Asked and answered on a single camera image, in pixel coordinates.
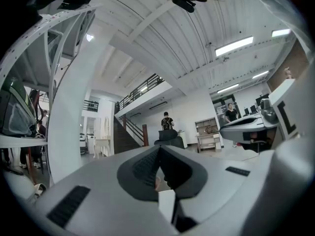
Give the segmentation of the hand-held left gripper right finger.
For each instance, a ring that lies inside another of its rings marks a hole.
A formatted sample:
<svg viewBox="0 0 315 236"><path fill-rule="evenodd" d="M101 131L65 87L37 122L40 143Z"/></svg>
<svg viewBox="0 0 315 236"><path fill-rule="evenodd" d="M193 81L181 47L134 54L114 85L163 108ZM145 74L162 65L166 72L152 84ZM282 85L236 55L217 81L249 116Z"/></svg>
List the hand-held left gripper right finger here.
<svg viewBox="0 0 315 236"><path fill-rule="evenodd" d="M273 151L255 163L224 160L160 146L160 163L170 168L167 179L178 184L174 219L159 223L164 233L268 233L274 225L270 168Z"/></svg>

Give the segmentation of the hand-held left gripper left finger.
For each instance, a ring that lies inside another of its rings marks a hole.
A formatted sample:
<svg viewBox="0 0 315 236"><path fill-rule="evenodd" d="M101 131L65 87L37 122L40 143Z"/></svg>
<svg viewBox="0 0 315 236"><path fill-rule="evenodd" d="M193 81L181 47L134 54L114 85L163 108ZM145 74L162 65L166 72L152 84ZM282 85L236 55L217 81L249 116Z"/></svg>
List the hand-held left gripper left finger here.
<svg viewBox="0 0 315 236"><path fill-rule="evenodd" d="M158 208L158 193L134 175L133 163L155 151L141 147L86 164L37 201L54 236L174 236Z"/></svg>

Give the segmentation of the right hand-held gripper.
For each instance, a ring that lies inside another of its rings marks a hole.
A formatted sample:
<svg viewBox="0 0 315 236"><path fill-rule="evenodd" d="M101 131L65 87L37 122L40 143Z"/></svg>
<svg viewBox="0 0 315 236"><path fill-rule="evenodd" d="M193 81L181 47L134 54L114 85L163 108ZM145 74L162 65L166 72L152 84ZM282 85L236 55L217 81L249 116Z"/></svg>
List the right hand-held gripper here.
<svg viewBox="0 0 315 236"><path fill-rule="evenodd" d="M246 116L234 120L220 129L224 139L234 142L250 142L259 132L276 128L282 140L296 137L315 137L315 60L297 79L286 79L263 99L261 117L266 122L257 125L262 118Z"/></svg>

